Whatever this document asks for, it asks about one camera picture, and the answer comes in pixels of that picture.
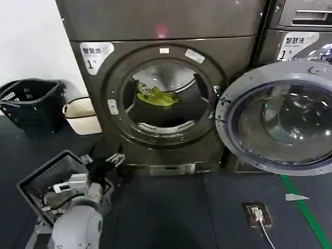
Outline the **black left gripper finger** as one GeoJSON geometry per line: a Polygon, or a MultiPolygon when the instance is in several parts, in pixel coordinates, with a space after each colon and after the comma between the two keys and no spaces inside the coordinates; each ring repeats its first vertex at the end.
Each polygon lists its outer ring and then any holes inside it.
{"type": "Polygon", "coordinates": [[[105,162],[111,167],[111,168],[117,168],[120,166],[125,160],[125,154],[123,153],[123,146],[120,145],[117,152],[113,154],[112,156],[105,159],[105,162]]]}
{"type": "Polygon", "coordinates": [[[81,155],[80,159],[83,163],[92,163],[93,162],[93,155],[94,152],[94,146],[90,147],[89,149],[86,149],[81,155]]]}

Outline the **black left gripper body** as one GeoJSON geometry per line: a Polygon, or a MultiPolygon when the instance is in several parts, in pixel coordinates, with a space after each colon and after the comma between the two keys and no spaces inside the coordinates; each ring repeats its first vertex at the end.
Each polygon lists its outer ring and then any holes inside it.
{"type": "Polygon", "coordinates": [[[89,182],[105,185],[106,173],[113,170],[115,164],[111,161],[107,161],[105,158],[99,158],[93,160],[88,166],[90,169],[88,174],[89,182]]]}

